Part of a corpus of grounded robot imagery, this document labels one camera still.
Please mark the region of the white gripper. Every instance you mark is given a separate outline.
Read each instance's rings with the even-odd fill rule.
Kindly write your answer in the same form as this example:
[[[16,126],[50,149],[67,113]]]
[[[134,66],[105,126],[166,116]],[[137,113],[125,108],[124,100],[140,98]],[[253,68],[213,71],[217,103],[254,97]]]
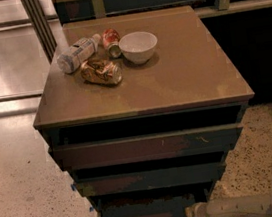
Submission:
[[[272,197],[269,194],[221,198],[194,203],[185,208],[187,217],[272,217]]]

